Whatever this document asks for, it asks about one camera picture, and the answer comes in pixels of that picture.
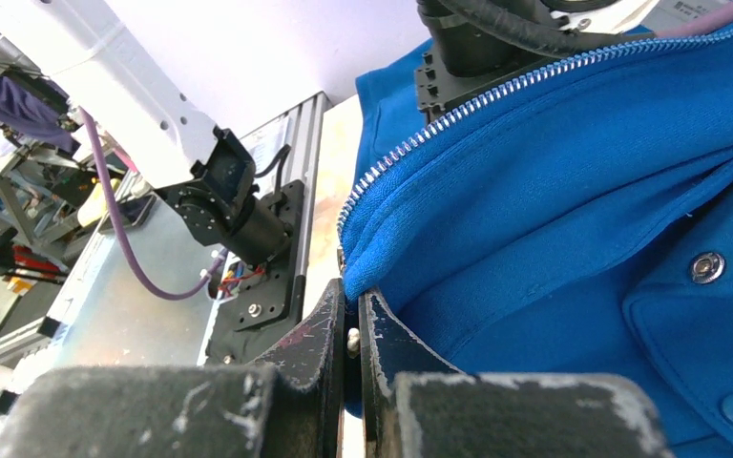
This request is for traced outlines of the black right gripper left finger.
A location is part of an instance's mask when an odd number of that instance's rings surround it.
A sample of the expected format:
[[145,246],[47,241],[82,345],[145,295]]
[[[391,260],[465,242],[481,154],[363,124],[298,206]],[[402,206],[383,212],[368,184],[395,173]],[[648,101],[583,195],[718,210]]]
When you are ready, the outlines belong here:
[[248,364],[68,367],[39,377],[0,434],[0,457],[337,457],[345,295]]

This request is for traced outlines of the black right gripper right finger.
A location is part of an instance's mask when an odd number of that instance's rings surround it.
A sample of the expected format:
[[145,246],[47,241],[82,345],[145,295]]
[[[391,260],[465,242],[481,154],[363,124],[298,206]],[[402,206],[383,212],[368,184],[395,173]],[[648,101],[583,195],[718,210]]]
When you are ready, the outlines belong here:
[[446,362],[391,312],[359,299],[369,457],[668,457],[660,416],[614,374],[484,373]]

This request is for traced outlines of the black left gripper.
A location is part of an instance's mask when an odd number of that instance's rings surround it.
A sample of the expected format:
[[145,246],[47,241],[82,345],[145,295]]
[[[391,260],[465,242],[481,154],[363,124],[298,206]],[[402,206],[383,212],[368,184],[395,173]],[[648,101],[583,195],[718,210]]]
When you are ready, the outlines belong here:
[[[555,59],[534,51],[534,41],[500,39],[449,9],[454,1],[419,1],[417,11],[432,38],[414,74],[417,107],[430,123],[506,80]],[[565,34],[622,34],[636,28],[656,1],[491,1],[509,17]]]

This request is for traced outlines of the blue zip jacket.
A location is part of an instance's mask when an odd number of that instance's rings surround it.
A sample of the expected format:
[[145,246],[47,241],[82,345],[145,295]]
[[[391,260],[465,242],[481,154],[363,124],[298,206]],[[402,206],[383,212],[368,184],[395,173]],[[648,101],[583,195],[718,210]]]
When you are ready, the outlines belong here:
[[677,456],[733,457],[733,23],[566,57],[425,124],[428,49],[356,81],[348,306],[380,290],[468,372],[626,377]]

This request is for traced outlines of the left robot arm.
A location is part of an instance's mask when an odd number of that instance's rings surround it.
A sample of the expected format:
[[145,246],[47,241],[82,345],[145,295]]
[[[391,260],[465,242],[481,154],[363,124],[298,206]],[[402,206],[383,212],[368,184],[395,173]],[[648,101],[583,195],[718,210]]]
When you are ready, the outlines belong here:
[[[518,52],[564,56],[621,41],[651,1],[420,1],[458,76],[493,73]],[[0,33],[104,127],[201,244],[249,264],[287,250],[287,226],[259,200],[251,155],[199,110],[103,1],[0,1]]]

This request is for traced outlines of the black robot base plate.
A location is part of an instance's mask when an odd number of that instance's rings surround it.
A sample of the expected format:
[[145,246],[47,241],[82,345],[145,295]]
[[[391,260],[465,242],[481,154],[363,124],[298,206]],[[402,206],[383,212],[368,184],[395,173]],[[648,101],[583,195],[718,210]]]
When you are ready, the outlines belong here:
[[309,230],[307,190],[300,180],[281,189],[280,200],[264,200],[278,211],[290,232],[290,245],[255,273],[248,268],[231,295],[214,304],[212,332],[204,349],[205,364],[246,364],[275,345],[303,318]]

